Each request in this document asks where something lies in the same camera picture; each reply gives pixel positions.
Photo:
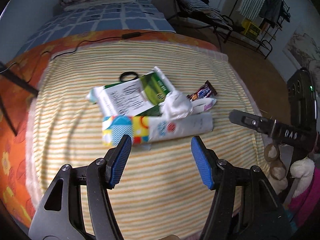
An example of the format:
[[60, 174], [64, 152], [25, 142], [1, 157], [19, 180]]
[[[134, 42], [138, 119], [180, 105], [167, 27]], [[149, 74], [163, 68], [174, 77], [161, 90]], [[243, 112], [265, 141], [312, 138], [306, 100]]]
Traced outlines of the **orange floral bed sheet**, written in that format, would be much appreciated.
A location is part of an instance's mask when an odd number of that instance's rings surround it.
[[[37, 86], [51, 54], [73, 49], [79, 43], [115, 41], [127, 30], [91, 31], [67, 36], [36, 46], [9, 61], [11, 71]], [[25, 186], [25, 146], [28, 112], [32, 95], [1, 78], [1, 97], [8, 116], [16, 129], [14, 134], [4, 116], [1, 116], [1, 201], [7, 211], [23, 226], [29, 227], [35, 209]]]

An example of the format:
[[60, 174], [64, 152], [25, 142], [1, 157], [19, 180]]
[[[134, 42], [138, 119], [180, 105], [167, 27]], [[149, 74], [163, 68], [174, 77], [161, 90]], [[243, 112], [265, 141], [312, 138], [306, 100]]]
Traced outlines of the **black folding chair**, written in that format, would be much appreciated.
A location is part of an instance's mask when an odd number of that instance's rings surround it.
[[206, 25], [202, 28], [212, 28], [213, 33], [216, 35], [219, 48], [222, 48], [222, 42], [220, 37], [222, 34], [218, 29], [223, 29], [227, 31], [224, 37], [224, 42], [228, 41], [233, 27], [234, 21], [227, 15], [221, 14], [221, 11], [217, 8], [211, 7], [209, 5], [209, 0], [173, 0], [174, 1], [174, 11], [175, 13], [167, 18], [168, 21], [173, 18], [190, 18], [192, 20], [197, 20]]

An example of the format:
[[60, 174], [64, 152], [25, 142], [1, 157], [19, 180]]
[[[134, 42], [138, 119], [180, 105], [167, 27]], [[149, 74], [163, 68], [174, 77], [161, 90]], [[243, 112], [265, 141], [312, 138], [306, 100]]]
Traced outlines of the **white tissue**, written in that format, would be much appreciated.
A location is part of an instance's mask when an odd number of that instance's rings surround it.
[[193, 112], [191, 101], [179, 90], [167, 94], [165, 100], [159, 104], [161, 117], [166, 120], [185, 118]]

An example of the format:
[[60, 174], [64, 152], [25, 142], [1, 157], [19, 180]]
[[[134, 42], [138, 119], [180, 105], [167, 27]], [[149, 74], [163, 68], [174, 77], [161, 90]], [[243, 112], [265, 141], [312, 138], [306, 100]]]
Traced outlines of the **light blue tube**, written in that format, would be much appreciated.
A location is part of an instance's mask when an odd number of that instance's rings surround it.
[[86, 95], [86, 99], [92, 104], [97, 103], [97, 98], [93, 89]]

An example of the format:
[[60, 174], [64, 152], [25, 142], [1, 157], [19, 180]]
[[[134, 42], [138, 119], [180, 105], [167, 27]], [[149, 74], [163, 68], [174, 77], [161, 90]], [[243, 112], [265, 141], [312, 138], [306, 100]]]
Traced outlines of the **wall picture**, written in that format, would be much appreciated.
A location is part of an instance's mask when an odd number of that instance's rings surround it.
[[296, 68], [314, 71], [319, 68], [319, 46], [299, 25], [283, 49]]

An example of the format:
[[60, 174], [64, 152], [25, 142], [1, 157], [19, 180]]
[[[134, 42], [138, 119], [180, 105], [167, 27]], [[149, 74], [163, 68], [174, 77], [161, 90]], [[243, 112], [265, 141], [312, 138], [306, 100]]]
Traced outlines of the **brown snickers wrapper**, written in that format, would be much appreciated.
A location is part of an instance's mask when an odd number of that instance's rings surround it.
[[195, 101], [202, 98], [210, 98], [217, 96], [216, 89], [207, 80], [195, 93], [187, 95], [190, 101]]

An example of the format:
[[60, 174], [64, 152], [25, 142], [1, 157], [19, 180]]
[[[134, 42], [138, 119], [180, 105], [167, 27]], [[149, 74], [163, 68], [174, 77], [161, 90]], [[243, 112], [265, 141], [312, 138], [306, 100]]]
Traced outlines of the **green white snack bag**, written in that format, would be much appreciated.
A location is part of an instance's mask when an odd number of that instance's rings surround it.
[[155, 66], [148, 74], [135, 79], [92, 89], [105, 117], [160, 116], [159, 104], [175, 87]]

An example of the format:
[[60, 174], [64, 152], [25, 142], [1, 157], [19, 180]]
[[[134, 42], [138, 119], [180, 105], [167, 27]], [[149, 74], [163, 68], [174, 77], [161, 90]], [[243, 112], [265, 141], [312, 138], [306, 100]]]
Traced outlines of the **white plush toy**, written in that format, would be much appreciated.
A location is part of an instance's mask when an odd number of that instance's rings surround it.
[[[310, 186], [313, 174], [315, 171], [315, 162], [310, 158], [305, 158], [303, 160], [295, 161], [290, 168], [291, 176], [294, 179], [298, 179], [298, 183], [295, 186], [295, 190], [290, 195], [292, 198], [300, 196], [306, 189]], [[284, 177], [281, 180], [276, 180], [272, 177], [269, 177], [269, 182], [271, 183], [276, 194], [280, 194], [285, 189], [288, 188], [288, 180]]]

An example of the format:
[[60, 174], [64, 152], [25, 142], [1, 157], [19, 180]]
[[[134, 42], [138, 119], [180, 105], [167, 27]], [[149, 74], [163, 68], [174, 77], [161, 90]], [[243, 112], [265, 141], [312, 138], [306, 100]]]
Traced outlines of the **black appliance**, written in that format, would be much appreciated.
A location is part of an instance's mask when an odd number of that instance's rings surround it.
[[291, 125], [305, 131], [316, 131], [316, 91], [307, 68], [298, 69], [287, 81]]

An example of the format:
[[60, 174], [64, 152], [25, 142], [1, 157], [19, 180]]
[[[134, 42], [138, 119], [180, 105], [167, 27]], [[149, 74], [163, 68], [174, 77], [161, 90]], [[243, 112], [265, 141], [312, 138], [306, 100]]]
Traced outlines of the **striped cushion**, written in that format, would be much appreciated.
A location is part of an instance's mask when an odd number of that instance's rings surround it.
[[201, 0], [177, 0], [178, 5], [182, 6], [182, 10], [197, 16], [204, 16], [206, 20], [210, 20], [214, 25], [226, 30], [233, 30], [232, 25], [222, 17], [221, 12]]

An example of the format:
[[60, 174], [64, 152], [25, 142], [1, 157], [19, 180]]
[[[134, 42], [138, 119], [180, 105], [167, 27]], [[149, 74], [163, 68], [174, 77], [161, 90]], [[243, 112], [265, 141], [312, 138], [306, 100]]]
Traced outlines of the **tape rolls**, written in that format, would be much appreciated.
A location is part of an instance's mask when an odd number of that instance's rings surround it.
[[264, 158], [270, 165], [270, 176], [275, 180], [284, 179], [287, 169], [281, 161], [279, 146], [268, 144], [264, 149]]

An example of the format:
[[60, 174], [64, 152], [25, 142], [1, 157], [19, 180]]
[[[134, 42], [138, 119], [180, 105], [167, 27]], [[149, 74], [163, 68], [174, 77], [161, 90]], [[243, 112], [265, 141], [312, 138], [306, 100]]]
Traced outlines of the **dark hanging jacket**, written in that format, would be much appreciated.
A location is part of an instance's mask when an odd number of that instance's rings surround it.
[[283, 0], [265, 0], [259, 12], [259, 17], [263, 19], [259, 25], [260, 29], [263, 28], [266, 23], [274, 28], [280, 17], [287, 22], [291, 20], [291, 15], [284, 8]]

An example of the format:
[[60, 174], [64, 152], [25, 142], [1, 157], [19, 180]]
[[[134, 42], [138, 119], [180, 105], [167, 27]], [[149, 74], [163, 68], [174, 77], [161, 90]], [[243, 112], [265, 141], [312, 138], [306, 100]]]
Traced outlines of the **colourful white wrapper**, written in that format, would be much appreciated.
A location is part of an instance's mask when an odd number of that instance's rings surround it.
[[102, 141], [115, 146], [124, 135], [133, 144], [146, 144], [199, 135], [213, 130], [211, 113], [189, 115], [182, 119], [166, 120], [160, 116], [111, 116], [102, 123]]

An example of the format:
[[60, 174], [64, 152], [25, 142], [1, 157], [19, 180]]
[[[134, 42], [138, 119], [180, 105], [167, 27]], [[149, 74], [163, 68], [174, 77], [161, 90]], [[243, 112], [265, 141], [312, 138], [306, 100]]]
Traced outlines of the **yellow crate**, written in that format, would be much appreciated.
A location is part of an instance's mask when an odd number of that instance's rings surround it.
[[242, 27], [244, 28], [242, 34], [247, 38], [256, 40], [260, 35], [261, 29], [254, 22], [250, 21], [247, 18], [243, 20]]

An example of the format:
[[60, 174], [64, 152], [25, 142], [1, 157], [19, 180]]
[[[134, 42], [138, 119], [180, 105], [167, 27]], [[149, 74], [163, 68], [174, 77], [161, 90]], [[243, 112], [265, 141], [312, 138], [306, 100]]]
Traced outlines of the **black clothes rack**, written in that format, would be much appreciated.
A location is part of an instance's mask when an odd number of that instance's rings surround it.
[[228, 15], [234, 40], [267, 59], [283, 23], [291, 20], [289, 10], [285, 0], [235, 0]]

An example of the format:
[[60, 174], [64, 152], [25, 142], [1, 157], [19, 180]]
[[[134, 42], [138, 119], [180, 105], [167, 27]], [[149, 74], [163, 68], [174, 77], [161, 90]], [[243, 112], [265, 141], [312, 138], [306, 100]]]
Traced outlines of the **white purple wrapper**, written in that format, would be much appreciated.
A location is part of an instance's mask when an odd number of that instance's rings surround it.
[[193, 106], [192, 114], [199, 114], [210, 110], [217, 100], [215, 98], [201, 98], [191, 102]]

